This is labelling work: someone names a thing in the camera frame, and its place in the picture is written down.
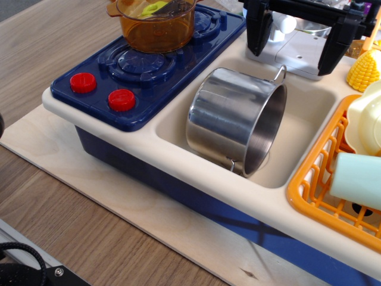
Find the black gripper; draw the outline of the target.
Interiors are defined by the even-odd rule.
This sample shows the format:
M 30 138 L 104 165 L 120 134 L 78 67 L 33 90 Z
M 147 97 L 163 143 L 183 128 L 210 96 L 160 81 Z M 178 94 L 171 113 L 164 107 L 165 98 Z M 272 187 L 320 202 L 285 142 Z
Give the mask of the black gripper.
M 249 50 L 259 56 L 270 37 L 272 12 L 303 18 L 331 27 L 319 62 L 318 75 L 331 74 L 355 38 L 370 36 L 376 25 L 380 1 L 351 1 L 342 9 L 317 1 L 242 1 L 247 10 L 246 28 Z M 365 12 L 366 3 L 370 3 Z

